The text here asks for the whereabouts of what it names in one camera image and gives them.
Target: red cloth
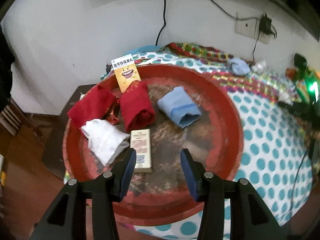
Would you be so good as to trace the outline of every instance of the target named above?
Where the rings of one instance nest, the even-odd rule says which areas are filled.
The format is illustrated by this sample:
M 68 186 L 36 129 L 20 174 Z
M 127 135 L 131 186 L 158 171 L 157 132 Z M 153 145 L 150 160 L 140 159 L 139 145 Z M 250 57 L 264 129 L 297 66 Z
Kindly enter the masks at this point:
M 133 81 L 120 98 L 120 111 L 125 130 L 139 130 L 155 120 L 148 87 L 143 81 Z
M 102 118 L 116 101 L 116 97 L 101 85 L 93 87 L 68 112 L 69 118 L 77 128 L 87 121 Z

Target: wall socket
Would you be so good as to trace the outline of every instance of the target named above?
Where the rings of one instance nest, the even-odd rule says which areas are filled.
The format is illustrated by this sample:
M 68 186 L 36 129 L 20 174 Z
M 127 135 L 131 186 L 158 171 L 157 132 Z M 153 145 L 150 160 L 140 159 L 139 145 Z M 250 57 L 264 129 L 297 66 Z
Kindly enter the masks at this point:
M 249 19 L 247 21 L 236 21 L 235 32 L 237 34 L 246 36 L 248 38 L 257 39 L 259 33 L 259 23 L 260 20 Z M 269 44 L 270 36 L 265 33 L 260 32 L 259 40 L 264 44 Z

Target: blue towel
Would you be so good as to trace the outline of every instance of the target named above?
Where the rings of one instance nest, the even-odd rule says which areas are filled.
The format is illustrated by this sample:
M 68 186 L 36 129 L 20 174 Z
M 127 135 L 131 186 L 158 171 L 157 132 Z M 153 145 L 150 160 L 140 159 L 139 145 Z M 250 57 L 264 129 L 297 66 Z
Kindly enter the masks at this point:
M 231 68 L 233 74 L 237 76 L 244 76 L 250 72 L 249 65 L 244 60 L 239 58 L 228 60 L 228 66 Z
M 176 87 L 158 100 L 158 107 L 172 122 L 181 128 L 189 126 L 199 119 L 201 112 L 183 87 Z

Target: blue cloth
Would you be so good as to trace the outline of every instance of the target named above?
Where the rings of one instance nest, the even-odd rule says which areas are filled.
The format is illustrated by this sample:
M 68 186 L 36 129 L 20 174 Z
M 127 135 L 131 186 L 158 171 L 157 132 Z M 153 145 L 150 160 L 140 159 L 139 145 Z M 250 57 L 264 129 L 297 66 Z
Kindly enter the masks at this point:
M 147 46 L 143 46 L 143 47 L 140 47 L 137 49 L 130 50 L 127 53 L 123 54 L 123 56 L 128 55 L 128 54 L 134 55 L 134 54 L 137 54 L 138 52 L 154 52 L 154 51 L 157 51 L 161 48 L 162 48 L 161 46 L 147 45 Z
M 237 76 L 245 76 L 250 72 L 249 65 L 239 58 L 228 60 L 227 66 L 231 68 L 232 73 Z
M 181 128 L 189 126 L 199 119 L 201 112 L 183 87 L 176 87 L 158 100 L 158 107 L 172 122 Z

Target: blue gripper pad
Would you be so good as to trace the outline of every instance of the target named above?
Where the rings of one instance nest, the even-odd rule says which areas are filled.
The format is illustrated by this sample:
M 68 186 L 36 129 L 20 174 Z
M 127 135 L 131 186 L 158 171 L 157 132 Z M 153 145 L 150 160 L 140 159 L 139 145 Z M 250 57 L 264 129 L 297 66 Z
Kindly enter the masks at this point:
M 120 199 L 122 200 L 128 192 L 130 181 L 132 178 L 133 170 L 136 165 L 137 153 L 136 150 L 132 149 L 129 160 L 127 162 L 127 166 L 124 169 L 124 173 L 121 179 L 121 187 L 120 187 Z
M 181 150 L 180 164 L 190 195 L 196 202 L 199 202 L 203 188 L 202 175 L 188 149 Z

